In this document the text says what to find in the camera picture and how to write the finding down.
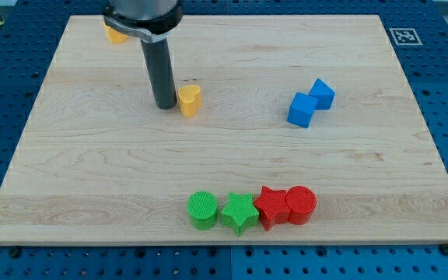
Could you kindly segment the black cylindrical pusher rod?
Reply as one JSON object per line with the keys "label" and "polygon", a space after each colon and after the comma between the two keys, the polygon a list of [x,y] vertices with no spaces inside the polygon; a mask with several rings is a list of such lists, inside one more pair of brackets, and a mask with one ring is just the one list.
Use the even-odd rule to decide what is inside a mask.
{"label": "black cylindrical pusher rod", "polygon": [[171,109],[177,104],[177,95],[167,39],[155,43],[142,40],[141,44],[156,106]]}

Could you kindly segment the yellow block behind arm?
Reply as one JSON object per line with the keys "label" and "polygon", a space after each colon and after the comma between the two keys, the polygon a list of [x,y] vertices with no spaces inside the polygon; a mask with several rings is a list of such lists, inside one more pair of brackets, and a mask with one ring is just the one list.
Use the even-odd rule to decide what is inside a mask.
{"label": "yellow block behind arm", "polygon": [[106,23],[103,25],[106,38],[112,43],[112,44],[121,44],[124,43],[129,36],[125,35],[123,33],[120,33],[116,30],[114,30],[112,27],[108,26]]}

